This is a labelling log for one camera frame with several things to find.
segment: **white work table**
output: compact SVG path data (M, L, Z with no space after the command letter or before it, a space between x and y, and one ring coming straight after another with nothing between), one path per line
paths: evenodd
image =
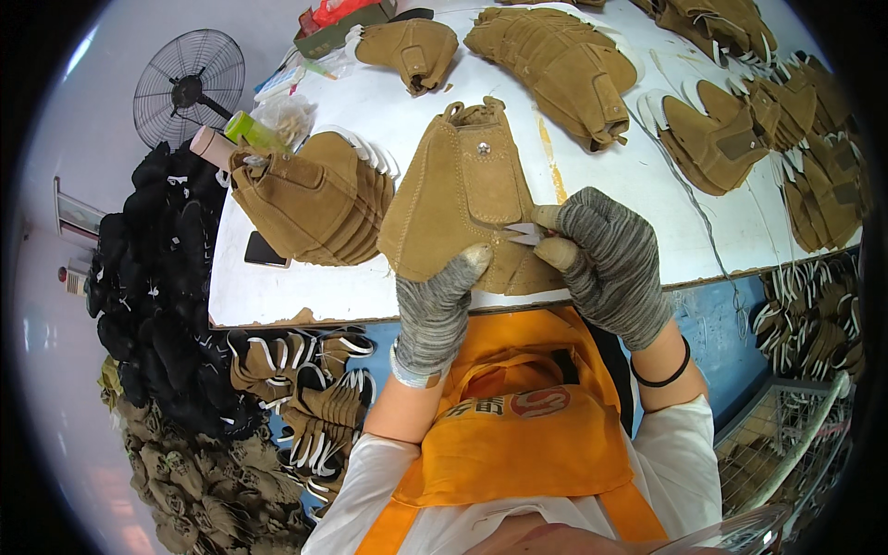
M801 49L824 59L783 0L758 3L765 23L780 45L782 58ZM494 4L483 0L401 2L398 11L419 6L433 8L435 20L450 26L462 41L481 6L488 5ZM630 111L636 111L636 100L643 92L680 91L681 83L688 77L706 78L725 86L726 70L684 38L658 28L629 0L608 0L603 9L583 6L583 10L620 30L645 63L644 78L623 95ZM481 104L485 95L492 95L506 105L505 113L536 204L563 202L581 188L595 186L654 226L664 286L712 280L722 275L702 219L670 170L670 163L635 120L624 134L629 141L626 146L617 144L605 152L590 154L557 124L540 115L531 96L508 70L475 56L462 43L439 89L419 98L410 97L393 69L362 64L355 65L350 75L338 81L308 73L299 83L297 93L317 106L315 127L325 123L339 125L386 147L398 162L401 176L436 114L452 102L471 106ZM546 134L549 144L543 138ZM694 189L694 196L709 217L718 253L729 273L747 273L826 252L805 253L793 239L767 157L756 164L740 188L722 197ZM210 284L210 319L215 326L292 327L398 316L394 272L385 256L380 254L349 267L295 261L287 269L251 265L243 261L243 255L254 229L229 196L219 226ZM859 241L860 231L849 244ZM472 308L518 310L568 298L565 289L523 297L473 291Z

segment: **black hair tie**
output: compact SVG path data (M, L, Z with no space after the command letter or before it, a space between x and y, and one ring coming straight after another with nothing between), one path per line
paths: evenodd
M685 373L687 363L691 360L691 346L687 344L687 339L685 339L685 336L682 336L681 340L685 342L685 361L681 363L681 367L676 370L675 374L664 379L661 382L648 382L643 377L638 375L638 372L635 371L635 364L630 361L629 368L632 369L632 375L635 376L635 379L637 379L638 382L644 387L665 387L677 380L682 374Z

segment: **glove fingertip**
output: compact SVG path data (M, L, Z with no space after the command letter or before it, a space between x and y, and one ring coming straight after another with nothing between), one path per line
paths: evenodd
M546 229L554 229L561 232L558 225L558 214L561 212L561 206L558 204L543 204L535 206L534 211L530 214L530 219L537 225Z
M468 249L460 253L466 264L475 274L475 281L481 277L490 265L490 259L493 257L493 248L489 243L480 242L472 245Z
M563 273L580 256L580 248L563 237L548 237L534 247L534 254Z

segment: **mobile phone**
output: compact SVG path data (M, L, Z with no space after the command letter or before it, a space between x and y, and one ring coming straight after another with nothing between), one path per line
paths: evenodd
M247 242L247 252L243 255L243 261L247 264L259 264L262 266L289 267L289 258L279 257L258 231L250 234L250 240Z

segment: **gloved hand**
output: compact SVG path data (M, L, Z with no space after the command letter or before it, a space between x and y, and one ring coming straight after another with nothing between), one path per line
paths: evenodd
M491 256L490 245L472 245L429 281L395 278L400 335L390 359L399 382L434 387L450 371L469 325L469 289L487 270Z
M532 219L566 238L540 241L534 253L558 268L577 311L639 351L670 318L662 294L657 238L647 220L594 187L562 206L537 206Z

